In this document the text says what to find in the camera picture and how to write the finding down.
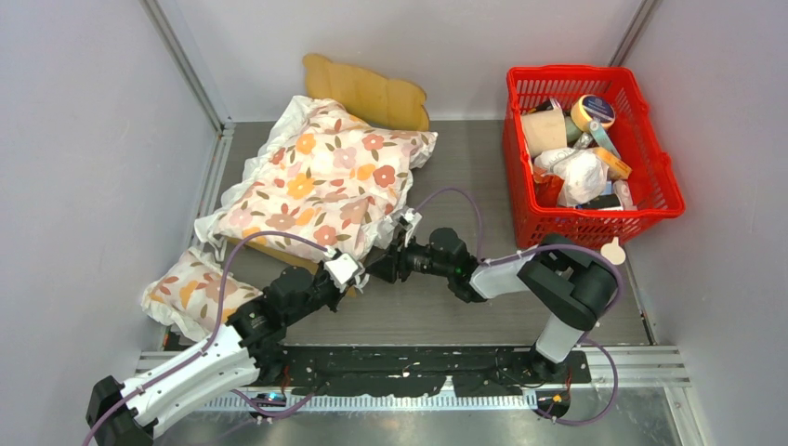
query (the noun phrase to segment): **floral pillow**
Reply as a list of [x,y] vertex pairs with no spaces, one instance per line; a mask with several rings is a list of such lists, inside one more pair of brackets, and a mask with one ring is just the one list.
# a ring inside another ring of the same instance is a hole
[[[271,130],[260,156],[247,160],[243,182],[225,204],[198,219],[198,237],[241,239],[259,230],[286,231],[356,258],[391,234],[382,220],[405,203],[437,134],[373,128],[330,99],[295,97]],[[321,254],[283,237],[255,240],[312,261]]]
[[[221,275],[209,255],[190,248],[161,280],[148,286],[142,308],[158,322],[174,323],[186,337],[199,341],[216,325]],[[222,321],[261,294],[255,287],[228,277]]]

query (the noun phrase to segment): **red plastic crate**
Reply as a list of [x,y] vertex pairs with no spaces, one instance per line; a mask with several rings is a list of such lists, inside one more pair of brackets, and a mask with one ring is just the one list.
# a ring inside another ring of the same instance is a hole
[[[626,243],[658,221],[684,213],[670,157],[660,149],[649,121],[649,105],[632,72],[582,65],[516,67],[509,70],[506,83],[509,103],[503,146],[519,247],[533,246],[550,232],[589,248],[599,248],[613,236]],[[636,211],[585,211],[542,207],[536,202],[519,116],[549,98],[558,99],[566,110],[587,94],[603,97],[615,109],[616,121],[609,134],[622,160],[632,167],[628,183]]]

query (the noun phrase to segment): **white wall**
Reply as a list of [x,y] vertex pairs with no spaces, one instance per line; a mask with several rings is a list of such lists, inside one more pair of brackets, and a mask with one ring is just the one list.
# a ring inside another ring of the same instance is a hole
[[629,244],[718,444],[785,444],[785,2],[663,2],[627,65],[687,213]]
[[0,443],[75,445],[157,325],[214,134],[138,0],[0,6]]
[[[275,121],[309,52],[412,80],[432,119],[502,118],[506,71],[608,63],[635,0],[164,0],[180,8],[232,119]],[[191,42],[190,36],[184,37]]]

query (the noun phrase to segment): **pillowcase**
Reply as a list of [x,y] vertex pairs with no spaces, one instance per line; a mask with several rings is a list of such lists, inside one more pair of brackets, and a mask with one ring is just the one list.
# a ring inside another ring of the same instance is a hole
[[[390,243],[391,228],[381,223],[404,206],[410,169],[424,165],[436,138],[373,128],[332,99],[295,97],[259,156],[246,161],[243,182],[222,195],[221,209],[195,221],[195,231],[203,242],[285,231],[363,258]],[[283,237],[252,245],[322,260]]]
[[[221,275],[210,255],[189,248],[161,280],[148,285],[142,309],[159,323],[174,323],[189,339],[202,340],[216,325]],[[228,277],[222,322],[261,294],[255,287]]]

